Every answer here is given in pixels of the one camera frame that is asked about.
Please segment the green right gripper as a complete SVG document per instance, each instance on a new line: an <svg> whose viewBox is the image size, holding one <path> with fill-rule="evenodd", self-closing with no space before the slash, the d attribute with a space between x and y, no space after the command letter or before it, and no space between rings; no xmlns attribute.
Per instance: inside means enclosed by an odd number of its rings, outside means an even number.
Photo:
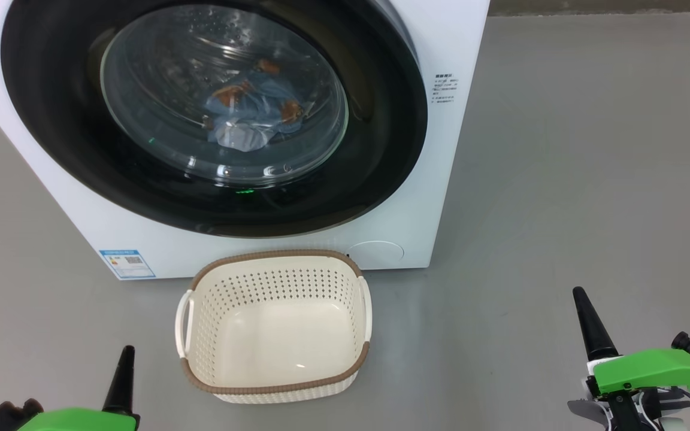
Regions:
<svg viewBox="0 0 690 431"><path fill-rule="evenodd" d="M618 353L583 287L573 301L587 355L589 416L605 430L687 430L673 412L690 407L690 354L676 349Z"/></svg>

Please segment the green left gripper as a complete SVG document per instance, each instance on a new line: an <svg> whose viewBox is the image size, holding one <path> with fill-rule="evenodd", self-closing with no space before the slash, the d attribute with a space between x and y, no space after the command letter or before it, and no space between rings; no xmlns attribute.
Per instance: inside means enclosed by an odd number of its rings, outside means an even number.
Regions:
<svg viewBox="0 0 690 431"><path fill-rule="evenodd" d="M103 411L86 408L50 410L35 415L20 430L137 430L132 412L136 350L122 349L113 374Z"/></svg>

